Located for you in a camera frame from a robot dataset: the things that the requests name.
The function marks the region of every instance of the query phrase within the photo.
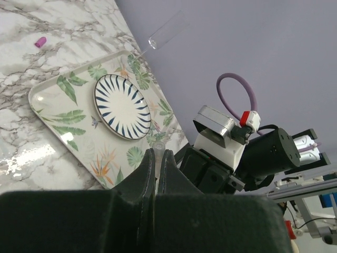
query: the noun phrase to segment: white tray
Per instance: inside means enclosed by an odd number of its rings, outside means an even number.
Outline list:
[[[36,115],[63,142],[83,166],[105,187],[112,188],[138,167],[144,151],[157,140],[176,154],[187,144],[171,107],[158,85],[129,51],[120,51],[56,76],[33,87],[28,95]],[[112,133],[93,101],[101,76],[117,74],[141,90],[151,112],[146,137],[130,141]]]

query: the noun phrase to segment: leaf pattern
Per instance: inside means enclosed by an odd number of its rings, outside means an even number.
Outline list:
[[[66,133],[72,133],[73,135],[82,135],[85,134],[85,130],[80,128],[72,128],[70,126],[56,126],[52,125],[52,127],[58,132],[59,134],[66,134]]]
[[[40,114],[42,111],[43,111],[43,108],[42,108],[41,110],[38,110],[38,111],[35,110],[35,112],[36,112],[37,114]]]
[[[83,84],[88,82],[86,80],[77,77],[74,72],[70,72],[68,81],[75,86],[82,86]]]
[[[96,158],[96,161],[93,162],[93,164],[90,163],[91,168],[93,169],[96,177],[99,179],[99,181],[102,182],[102,184],[107,187],[105,180],[107,180],[111,185],[114,185],[110,177],[107,175],[110,168],[108,167],[109,162],[105,163],[103,165],[102,161],[98,159],[98,155]]]
[[[144,157],[143,151],[139,147],[132,147],[126,153],[128,165],[136,169],[141,164]]]
[[[127,62],[129,64],[130,68],[132,69],[133,73],[136,76],[136,80],[137,80],[137,83],[139,85],[139,88],[141,90],[147,90],[150,87],[150,85],[149,85],[150,78],[149,78],[148,73],[142,72],[141,64],[138,60],[135,59],[133,54],[130,54],[127,57]]]
[[[129,75],[128,75],[128,72],[127,70],[125,69],[125,66],[124,64],[121,64],[120,63],[120,67],[116,68],[115,72],[119,72],[120,73],[120,76],[124,77],[125,79],[128,79],[129,80]]]
[[[55,122],[61,122],[64,124],[74,124],[79,121],[82,121],[86,116],[82,115],[83,110],[75,110],[70,111],[68,113],[61,113],[58,115],[55,115],[55,117],[58,117],[59,119],[52,119]]]
[[[42,118],[44,121],[53,122],[52,120],[47,119],[46,117],[42,117],[42,116],[41,116],[41,118]]]
[[[171,108],[167,105],[167,103],[162,99],[160,99],[160,103],[158,103],[158,105],[162,109],[160,111],[159,115],[166,116],[164,118],[163,125],[168,127],[173,120],[173,112],[172,112]]]
[[[91,65],[89,65],[88,72],[89,75],[96,81],[98,81],[103,75],[107,75],[107,70],[102,68],[101,64],[97,67],[92,67]]]
[[[75,90],[74,88],[70,85],[70,83],[67,81],[65,77],[60,75],[56,81],[56,84],[58,87],[61,88],[62,91],[72,100],[77,104],[76,100],[76,95],[75,95]]]
[[[153,116],[156,117],[159,105],[155,104],[151,99],[148,99],[147,105]]]
[[[84,138],[80,138],[78,141],[76,141],[77,145],[80,148],[81,153],[81,161],[84,164],[90,164],[90,162],[95,158],[96,156],[96,146],[94,140],[89,136],[83,136]]]
[[[114,149],[113,151],[109,151],[109,149],[104,144],[104,149],[100,151],[100,155],[102,157],[102,161],[109,163],[109,164],[113,164],[117,168],[119,167],[114,161],[116,157],[116,149]]]
[[[152,147],[156,141],[162,141],[165,138],[166,134],[166,132],[161,132],[158,123],[152,120],[150,130],[146,135],[146,140],[150,147]]]
[[[120,167],[120,170],[118,171],[118,174],[117,174],[117,178],[116,178],[116,182],[115,184],[119,184],[120,182],[122,182],[124,180],[124,175],[123,175],[123,172],[122,172],[122,167]]]
[[[66,113],[60,113],[55,115],[55,117],[60,117],[60,118],[66,118],[66,117],[71,117],[71,116],[77,116],[82,114],[83,110],[74,110]]]
[[[78,146],[74,141],[67,141],[67,143],[76,151],[78,151]]]

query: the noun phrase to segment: test tube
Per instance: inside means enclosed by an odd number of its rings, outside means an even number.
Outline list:
[[[156,141],[153,146],[153,151],[154,155],[156,158],[156,163],[155,163],[155,174],[156,174],[156,179],[159,178],[160,176],[160,168],[162,166],[162,160],[163,160],[163,155],[165,152],[165,143],[161,141]]]

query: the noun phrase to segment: small pink object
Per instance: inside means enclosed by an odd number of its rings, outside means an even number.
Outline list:
[[[44,45],[44,43],[47,42],[47,38],[46,37],[41,37],[38,39],[37,42],[35,42],[35,46],[37,46],[38,48],[42,47]]]

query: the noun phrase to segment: striped plate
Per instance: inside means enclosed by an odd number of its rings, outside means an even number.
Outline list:
[[[150,110],[129,80],[119,75],[101,77],[95,85],[94,101],[103,122],[119,136],[138,140],[150,130]]]

